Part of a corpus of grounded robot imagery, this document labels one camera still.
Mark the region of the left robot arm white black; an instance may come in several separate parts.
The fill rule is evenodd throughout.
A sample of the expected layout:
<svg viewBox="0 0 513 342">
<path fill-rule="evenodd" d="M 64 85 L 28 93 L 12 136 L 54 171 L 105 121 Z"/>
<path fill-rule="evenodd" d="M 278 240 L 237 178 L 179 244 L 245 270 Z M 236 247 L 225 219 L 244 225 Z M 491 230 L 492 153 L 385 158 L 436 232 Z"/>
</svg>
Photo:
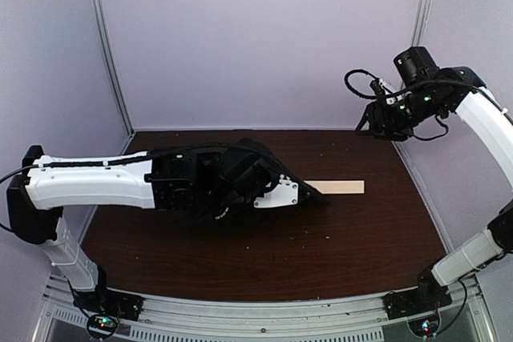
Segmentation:
<svg viewBox="0 0 513 342">
<path fill-rule="evenodd" d="M 68 206 L 124 206 L 182 211 L 213 222 L 252 210 L 324 203 L 265 145 L 235 143 L 164 147 L 131 155 L 66 159 L 32 146 L 22 166 L 5 175 L 6 230 L 40 246 L 71 288 L 98 313 L 115 306 L 103 269 L 68 231 Z"/>
</svg>

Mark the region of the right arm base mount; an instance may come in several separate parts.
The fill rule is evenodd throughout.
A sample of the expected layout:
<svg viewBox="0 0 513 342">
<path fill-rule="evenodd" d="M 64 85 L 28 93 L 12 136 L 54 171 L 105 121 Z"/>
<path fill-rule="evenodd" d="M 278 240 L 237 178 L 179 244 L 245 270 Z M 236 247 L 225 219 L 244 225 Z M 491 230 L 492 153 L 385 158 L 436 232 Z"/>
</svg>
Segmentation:
<svg viewBox="0 0 513 342">
<path fill-rule="evenodd" d="M 439 308 L 452 304 L 447 293 L 422 296 L 418 289 L 402 292 L 388 292 L 382 297 L 383 306 L 389 320 L 411 317 L 425 312 L 434 312 Z"/>
</svg>

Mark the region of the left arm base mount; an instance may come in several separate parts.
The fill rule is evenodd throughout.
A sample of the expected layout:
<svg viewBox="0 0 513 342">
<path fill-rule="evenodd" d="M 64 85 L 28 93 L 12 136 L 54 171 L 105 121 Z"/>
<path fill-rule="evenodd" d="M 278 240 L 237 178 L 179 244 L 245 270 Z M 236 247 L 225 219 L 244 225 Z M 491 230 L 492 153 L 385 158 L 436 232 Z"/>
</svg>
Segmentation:
<svg viewBox="0 0 513 342">
<path fill-rule="evenodd" d="M 77 308 L 122 320 L 137 321 L 143 307 L 142 296 L 112 290 L 107 290 L 105 294 L 73 292 L 73 296 Z"/>
</svg>

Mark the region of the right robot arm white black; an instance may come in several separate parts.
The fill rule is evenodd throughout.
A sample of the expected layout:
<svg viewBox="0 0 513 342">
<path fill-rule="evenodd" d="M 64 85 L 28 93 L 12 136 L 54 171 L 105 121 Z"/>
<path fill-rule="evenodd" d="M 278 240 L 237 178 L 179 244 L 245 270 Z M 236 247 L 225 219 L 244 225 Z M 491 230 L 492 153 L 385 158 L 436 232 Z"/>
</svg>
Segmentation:
<svg viewBox="0 0 513 342">
<path fill-rule="evenodd" d="M 394 65 L 403 89 L 392 91 L 373 75 L 372 94 L 351 90 L 368 101 L 354 130 L 357 135 L 404 142 L 415 136 L 415 127 L 426 119 L 441 123 L 455 114 L 478 136 L 506 179 L 512 180 L 512 119 L 471 68 L 441 68 L 424 46 L 398 54 Z M 418 277 L 411 304 L 416 310 L 429 310 L 449 285 L 511 252 L 512 206 L 508 204 L 484 230 Z"/>
</svg>

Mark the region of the light wooden picture frame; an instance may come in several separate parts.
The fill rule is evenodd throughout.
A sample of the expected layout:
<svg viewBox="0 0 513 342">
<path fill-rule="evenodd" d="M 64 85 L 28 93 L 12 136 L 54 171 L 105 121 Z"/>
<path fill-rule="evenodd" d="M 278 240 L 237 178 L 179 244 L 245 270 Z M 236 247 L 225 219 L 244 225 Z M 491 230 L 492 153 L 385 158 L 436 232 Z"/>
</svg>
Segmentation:
<svg viewBox="0 0 513 342">
<path fill-rule="evenodd" d="M 360 195 L 365 193 L 364 180 L 309 180 L 307 184 L 323 195 Z"/>
</svg>

